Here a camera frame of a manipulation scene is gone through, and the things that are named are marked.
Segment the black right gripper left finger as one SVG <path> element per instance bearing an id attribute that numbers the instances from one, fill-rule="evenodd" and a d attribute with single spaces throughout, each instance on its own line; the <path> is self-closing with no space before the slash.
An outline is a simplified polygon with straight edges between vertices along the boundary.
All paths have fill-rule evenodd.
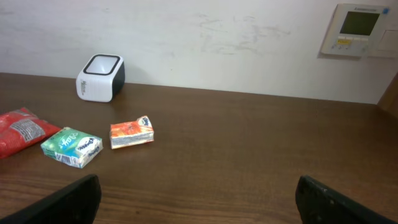
<path id="1" fill-rule="evenodd" d="M 101 201 L 95 174 L 87 175 L 53 194 L 1 219 L 1 224 L 92 224 Z"/>

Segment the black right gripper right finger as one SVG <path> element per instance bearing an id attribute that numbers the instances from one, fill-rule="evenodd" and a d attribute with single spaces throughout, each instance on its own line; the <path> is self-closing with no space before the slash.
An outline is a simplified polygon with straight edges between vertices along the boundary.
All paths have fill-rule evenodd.
<path id="1" fill-rule="evenodd" d="M 314 178 L 299 178 L 295 203 L 303 224 L 397 224 Z"/>

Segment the green tissue pack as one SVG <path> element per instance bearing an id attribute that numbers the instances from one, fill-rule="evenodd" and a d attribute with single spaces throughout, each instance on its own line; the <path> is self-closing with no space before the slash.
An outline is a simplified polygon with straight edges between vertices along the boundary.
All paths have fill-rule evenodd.
<path id="1" fill-rule="evenodd" d="M 103 142 L 97 136 L 65 127 L 40 146 L 46 156 L 82 169 L 103 149 Z"/>

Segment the red snack bag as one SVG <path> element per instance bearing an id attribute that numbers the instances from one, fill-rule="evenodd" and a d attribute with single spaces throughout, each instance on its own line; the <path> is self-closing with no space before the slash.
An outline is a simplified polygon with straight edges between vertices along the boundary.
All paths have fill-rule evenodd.
<path id="1" fill-rule="evenodd" d="M 27 108 L 1 115 L 1 159 L 12 156 L 60 131 Z"/>

